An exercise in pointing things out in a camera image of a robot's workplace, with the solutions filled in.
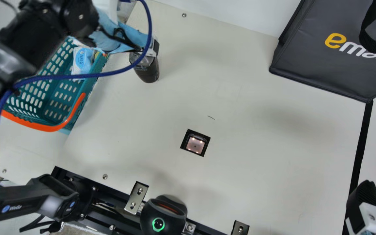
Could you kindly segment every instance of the orange basket handle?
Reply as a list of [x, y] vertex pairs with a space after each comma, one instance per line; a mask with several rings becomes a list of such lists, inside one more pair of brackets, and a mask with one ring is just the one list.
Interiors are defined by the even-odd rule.
[[75, 115], [76, 110], [78, 109], [79, 105], [84, 100], [85, 96], [86, 96], [86, 94], [82, 93], [79, 96], [78, 100], [76, 101], [75, 105], [73, 106], [72, 112], [70, 112], [68, 118], [65, 119], [62, 123], [55, 125], [55, 126], [48, 126], [48, 125], [43, 125], [43, 124], [39, 124], [39, 123], [35, 123], [35, 122], [29, 122], [29, 121], [26, 121], [24, 119], [20, 119], [19, 117], [16, 117], [12, 113], [9, 113], [5, 110], [2, 111], [1, 116], [5, 117], [7, 119], [10, 119], [11, 121], [14, 121], [14, 122], [21, 124], [23, 126], [27, 126], [27, 127], [39, 130], [39, 131], [54, 132], [54, 131], [58, 131], [58, 130], [64, 128], [69, 123], [69, 121], [72, 119], [73, 115]]

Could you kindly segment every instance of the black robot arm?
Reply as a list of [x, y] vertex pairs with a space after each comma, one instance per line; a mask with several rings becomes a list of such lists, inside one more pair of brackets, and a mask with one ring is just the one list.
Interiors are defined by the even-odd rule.
[[90, 44], [98, 27], [91, 0], [22, 0], [0, 30], [0, 98], [19, 79], [33, 76], [67, 36]]
[[78, 204], [78, 192], [48, 174], [25, 186], [0, 187], [0, 221], [35, 212], [64, 221]]

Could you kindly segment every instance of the blue cable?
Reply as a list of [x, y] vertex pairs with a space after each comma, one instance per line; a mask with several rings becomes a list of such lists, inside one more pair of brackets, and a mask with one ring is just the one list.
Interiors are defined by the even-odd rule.
[[[151, 39], [152, 39], [152, 17], [150, 15], [149, 7], [148, 7], [147, 3], [145, 2], [145, 0], [138, 0], [138, 1], [140, 1], [143, 4], [143, 7], [146, 10], [146, 15], [148, 17], [149, 31], [148, 31], [148, 40], [146, 42], [145, 49], [143, 50], [142, 55], [133, 64], [130, 64], [129, 66], [124, 67], [124, 68], [119, 69], [119, 70], [110, 71], [110, 72], [104, 72], [104, 73], [90, 73], [90, 74], [76, 74], [76, 75], [57, 75], [57, 76], [52, 76], [52, 75], [48, 75], [48, 76], [34, 76], [34, 77], [30, 77], [30, 78], [27, 78], [27, 79], [23, 79], [23, 80], [21, 80], [19, 82], [16, 82], [13, 85], [13, 88], [14, 89], [18, 89], [21, 86], [24, 86], [24, 85], [26, 85], [28, 83], [36, 82], [36, 81], [40, 81], [40, 80], [45, 80], [45, 79], [63, 80], [63, 79], [78, 79], [78, 78], [84, 78], [85, 79], [85, 78], [90, 78], [90, 77], [112, 76], [112, 75], [115, 75], [115, 74], [124, 73], [124, 72], [126, 72], [126, 71], [131, 70], [132, 68], [134, 68], [146, 56], [146, 53], [148, 52], [148, 49], [150, 47], [150, 42], [151, 42]], [[11, 90], [7, 90], [4, 93], [4, 95], [2, 96], [2, 98], [0, 100], [0, 116], [1, 116], [1, 112], [2, 112], [2, 110], [4, 108], [4, 104], [5, 104], [6, 100], [8, 99], [8, 97], [11, 94], [12, 94], [12, 91]]]

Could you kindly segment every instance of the green light ring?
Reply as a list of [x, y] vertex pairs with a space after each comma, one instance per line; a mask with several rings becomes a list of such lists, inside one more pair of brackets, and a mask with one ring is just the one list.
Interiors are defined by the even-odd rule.
[[[162, 220], [162, 222], [163, 222], [163, 225], [162, 225], [162, 227], [160, 228], [160, 229], [157, 229], [157, 228], [155, 228], [155, 221], [156, 220]], [[165, 228], [165, 221], [162, 219], [162, 218], [155, 218], [153, 221], [152, 221], [152, 228], [153, 228], [153, 230], [155, 231], [155, 232], [160, 232], [160, 231], [162, 231], [164, 228]]]

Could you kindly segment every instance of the white wall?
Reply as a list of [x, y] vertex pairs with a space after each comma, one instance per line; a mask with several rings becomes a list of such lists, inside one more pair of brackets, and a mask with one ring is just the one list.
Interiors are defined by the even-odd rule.
[[274, 37], [281, 35], [300, 2], [300, 0], [155, 1]]

